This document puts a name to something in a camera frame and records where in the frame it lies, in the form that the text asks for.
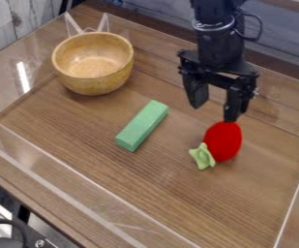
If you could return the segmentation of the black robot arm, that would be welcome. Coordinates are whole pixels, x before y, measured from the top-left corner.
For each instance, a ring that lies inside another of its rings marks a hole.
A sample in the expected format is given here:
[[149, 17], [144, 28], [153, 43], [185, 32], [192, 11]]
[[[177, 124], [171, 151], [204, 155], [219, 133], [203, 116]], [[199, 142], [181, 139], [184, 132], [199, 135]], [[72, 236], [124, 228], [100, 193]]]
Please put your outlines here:
[[245, 1], [191, 0], [196, 50], [177, 52], [179, 74], [191, 106], [199, 109], [208, 101], [209, 85], [224, 89], [227, 123], [236, 122], [247, 112], [260, 76], [243, 56], [244, 42], [256, 42], [263, 34], [260, 17], [241, 8]]

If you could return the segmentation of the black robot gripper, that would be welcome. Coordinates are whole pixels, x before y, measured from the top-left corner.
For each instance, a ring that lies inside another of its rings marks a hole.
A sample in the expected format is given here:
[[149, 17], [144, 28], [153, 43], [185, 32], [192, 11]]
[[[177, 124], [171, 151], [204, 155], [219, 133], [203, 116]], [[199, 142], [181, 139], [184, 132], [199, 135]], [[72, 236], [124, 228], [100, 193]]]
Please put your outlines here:
[[253, 67], [244, 61], [244, 42], [256, 41], [259, 36], [244, 35], [243, 22], [193, 22], [196, 50], [180, 49], [179, 72], [189, 104], [199, 109], [208, 100], [208, 85], [227, 90], [224, 121], [236, 122], [247, 112], [255, 95], [256, 77]]

